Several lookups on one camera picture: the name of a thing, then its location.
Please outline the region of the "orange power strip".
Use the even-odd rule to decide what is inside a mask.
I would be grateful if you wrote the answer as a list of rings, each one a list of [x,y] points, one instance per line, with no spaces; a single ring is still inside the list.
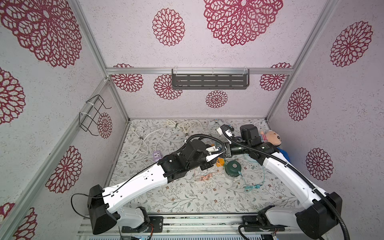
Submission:
[[[225,165],[225,160],[223,158],[218,158],[216,162],[217,167],[223,167]]]

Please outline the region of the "dark green meat grinder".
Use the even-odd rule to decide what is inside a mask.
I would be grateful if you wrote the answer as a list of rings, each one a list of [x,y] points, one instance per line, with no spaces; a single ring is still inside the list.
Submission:
[[[231,178],[236,178],[241,175],[242,167],[237,161],[230,161],[225,164],[225,172]]]

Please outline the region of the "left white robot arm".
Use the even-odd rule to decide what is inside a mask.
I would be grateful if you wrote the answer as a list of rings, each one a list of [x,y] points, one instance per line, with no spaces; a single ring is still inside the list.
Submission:
[[[225,151],[224,143],[216,147],[199,139],[190,140],[125,182],[106,188],[92,187],[87,207],[93,235],[103,234],[115,226],[129,227],[138,233],[146,231],[151,224],[146,209],[126,208],[125,204],[154,188],[183,178],[193,169],[213,167]]]

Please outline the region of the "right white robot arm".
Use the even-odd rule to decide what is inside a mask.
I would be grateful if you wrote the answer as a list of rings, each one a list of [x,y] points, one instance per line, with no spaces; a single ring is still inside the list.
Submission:
[[[255,224],[247,225],[249,228],[276,231],[291,227],[300,229],[313,240],[320,240],[340,225],[344,239],[351,238],[341,217],[342,198],[335,192],[327,193],[296,169],[279,150],[281,140],[275,132],[259,132],[254,125],[241,126],[240,137],[234,135],[234,128],[229,125],[220,126],[217,131],[228,141],[228,154],[249,155],[278,177],[300,204],[295,209],[266,207],[258,212]]]

